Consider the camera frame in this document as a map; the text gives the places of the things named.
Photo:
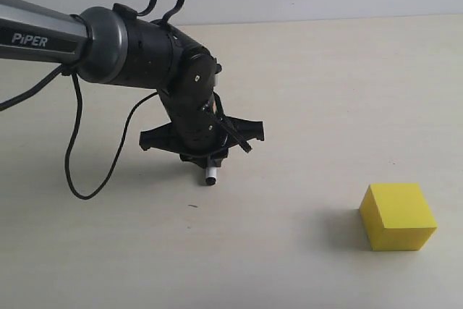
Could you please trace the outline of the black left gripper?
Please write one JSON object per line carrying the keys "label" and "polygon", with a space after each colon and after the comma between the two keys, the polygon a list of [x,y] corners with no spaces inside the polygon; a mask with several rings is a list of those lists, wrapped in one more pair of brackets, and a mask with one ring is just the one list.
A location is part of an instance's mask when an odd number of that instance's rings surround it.
{"label": "black left gripper", "polygon": [[225,115],[215,92],[198,105],[182,103],[166,93],[160,99],[170,122],[140,133],[139,145],[144,151],[155,148],[176,153],[182,161],[200,168],[210,162],[220,167],[230,148],[238,145],[249,153],[250,140],[265,140],[262,121]]}

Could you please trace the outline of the black and grey left robot arm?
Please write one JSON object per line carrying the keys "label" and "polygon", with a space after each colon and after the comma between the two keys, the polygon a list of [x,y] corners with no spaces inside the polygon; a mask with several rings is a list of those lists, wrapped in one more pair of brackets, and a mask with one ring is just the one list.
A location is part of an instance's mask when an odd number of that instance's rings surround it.
{"label": "black and grey left robot arm", "polygon": [[221,65],[181,30],[139,20],[121,4],[79,15],[22,0],[1,0],[1,57],[53,62],[85,81],[157,91],[169,123],[140,134],[143,150],[177,153],[205,168],[234,146],[250,151],[263,123],[228,117],[215,92]]}

